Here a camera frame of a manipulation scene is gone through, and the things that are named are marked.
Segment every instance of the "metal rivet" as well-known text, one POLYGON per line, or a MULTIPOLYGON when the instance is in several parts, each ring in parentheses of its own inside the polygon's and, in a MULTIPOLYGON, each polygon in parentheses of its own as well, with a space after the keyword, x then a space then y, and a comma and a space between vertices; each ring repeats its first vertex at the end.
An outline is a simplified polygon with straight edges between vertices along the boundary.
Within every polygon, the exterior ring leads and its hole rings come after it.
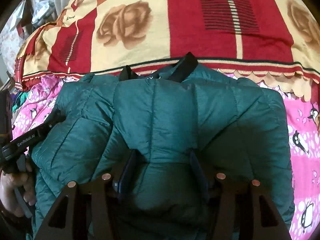
POLYGON ((111 179, 111 175, 109 173, 105 173, 105 174, 102 175, 102 179, 103 180, 111 179))
POLYGON ((252 181, 252 185, 258 187, 258 186, 260 186, 260 181, 254 179, 254 180, 252 181))
POLYGON ((70 181, 68 183, 68 187, 74 187, 76 185, 76 182, 75 181, 70 181))
POLYGON ((226 178, 226 175, 224 173, 218 173, 217 174, 217 178, 218 179, 225 179, 226 178))

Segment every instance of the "black strap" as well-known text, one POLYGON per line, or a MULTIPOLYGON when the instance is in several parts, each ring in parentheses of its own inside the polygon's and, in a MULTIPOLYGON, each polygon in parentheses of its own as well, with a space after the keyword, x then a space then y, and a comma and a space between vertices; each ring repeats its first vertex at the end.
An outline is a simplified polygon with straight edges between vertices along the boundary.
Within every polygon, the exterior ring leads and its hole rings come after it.
POLYGON ((172 75, 167 78, 167 80, 181 83, 195 70, 198 65, 198 61, 191 52, 188 52, 181 60, 179 60, 178 63, 160 68, 148 76, 139 76, 133 72, 129 66, 125 66, 119 75, 119 81, 141 78, 157 79, 159 78, 159 73, 166 72, 176 65, 178 65, 178 67, 172 73, 172 75))

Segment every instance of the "quilted fabric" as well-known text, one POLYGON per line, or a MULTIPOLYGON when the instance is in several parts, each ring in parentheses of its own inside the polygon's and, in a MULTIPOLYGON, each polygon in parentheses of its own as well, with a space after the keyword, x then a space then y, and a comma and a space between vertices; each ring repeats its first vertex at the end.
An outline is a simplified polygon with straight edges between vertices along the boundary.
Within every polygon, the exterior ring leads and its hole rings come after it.
POLYGON ((189 166, 190 148, 235 180, 258 179, 290 226, 292 170, 279 93, 201 64, 183 83, 166 80, 170 74, 122 82, 88 74, 63 86, 48 120, 57 112, 66 120, 32 151, 39 167, 35 233, 69 181, 111 172, 128 147, 141 155, 130 199, 118 213, 121 239, 205 239, 208 210, 189 166))

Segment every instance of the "bed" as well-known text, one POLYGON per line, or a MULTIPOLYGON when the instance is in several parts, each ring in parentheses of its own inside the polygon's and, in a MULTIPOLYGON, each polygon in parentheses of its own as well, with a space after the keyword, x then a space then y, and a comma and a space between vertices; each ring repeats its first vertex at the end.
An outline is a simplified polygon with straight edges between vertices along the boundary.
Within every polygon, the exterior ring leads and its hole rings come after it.
POLYGON ((281 94, 295 197, 289 232, 293 240, 316 237, 312 233, 320 222, 320 30, 315 6, 307 7, 309 2, 302 0, 190 0, 188 11, 182 6, 185 2, 70 0, 65 9, 62 6, 57 21, 34 32, 17 55, 16 87, 31 92, 14 123, 14 136, 45 120, 63 82, 89 72, 119 74, 125 65, 148 74, 191 50, 210 68, 235 79, 250 78, 281 94), (236 14, 225 17, 225 6, 235 7, 236 14), (214 18, 221 8, 219 18, 214 18), (131 29, 130 20, 135 21, 131 29))

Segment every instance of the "plastic bag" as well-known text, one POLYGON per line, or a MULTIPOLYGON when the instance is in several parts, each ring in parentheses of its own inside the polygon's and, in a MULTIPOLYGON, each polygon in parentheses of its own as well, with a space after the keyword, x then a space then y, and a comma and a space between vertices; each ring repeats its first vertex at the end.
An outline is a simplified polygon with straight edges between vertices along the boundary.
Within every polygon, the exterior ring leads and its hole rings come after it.
POLYGON ((22 0, 18 7, 14 10, 12 14, 12 21, 10 24, 10 31, 13 31, 21 21, 25 4, 26 0, 22 0))
POLYGON ((40 27, 45 24, 45 20, 54 12, 54 3, 50 0, 31 0, 33 7, 32 25, 40 27))

